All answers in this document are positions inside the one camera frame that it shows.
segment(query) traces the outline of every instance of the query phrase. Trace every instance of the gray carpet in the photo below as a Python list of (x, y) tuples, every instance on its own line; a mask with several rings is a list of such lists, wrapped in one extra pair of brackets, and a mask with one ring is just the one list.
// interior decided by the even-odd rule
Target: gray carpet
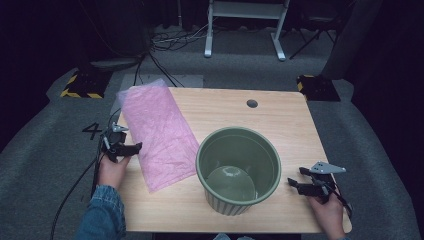
[[(296, 77), (318, 74), (331, 51), (331, 42), (323, 35), (293, 60), (280, 62), (269, 29), (220, 32), (214, 37), (209, 59), (203, 57), (204, 43), (200, 39), (178, 51), (157, 51), (153, 55), (173, 76), (195, 76), (196, 84), (201, 79), (200, 86), (188, 81), (186, 87), (297, 91)], [(289, 55), (301, 46), (302, 38), (293, 32), (282, 43)], [(96, 154), (98, 135), (90, 140), (91, 134), (82, 130), (93, 123), (102, 130), (106, 127), (116, 109), (115, 94), (134, 79), (135, 69), (115, 72), (104, 99), (59, 97), (75, 69), (54, 82), (47, 92), (49, 105), (0, 154), (0, 239), (49, 237), (59, 204)], [(165, 79), (148, 57), (141, 64), (140, 76)], [(353, 86), (344, 80), (334, 84), (341, 102), (308, 102), (308, 106), (330, 163), (348, 170), (336, 175), (336, 180), (355, 208), (349, 236), (420, 239), (402, 182), (374, 132), (350, 102)], [(91, 181), (92, 170), (66, 202), (55, 239), (72, 238), (89, 201)], [(150, 238), (150, 233), (128, 233), (126, 237)], [(302, 239), (326, 238), (323, 234), (308, 234)]]

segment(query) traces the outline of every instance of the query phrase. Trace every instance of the jeans jacket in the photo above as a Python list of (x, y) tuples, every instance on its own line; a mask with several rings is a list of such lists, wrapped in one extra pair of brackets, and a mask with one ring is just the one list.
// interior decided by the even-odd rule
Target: jeans jacket
[(124, 204), (111, 186), (96, 187), (75, 239), (121, 239), (125, 236)]

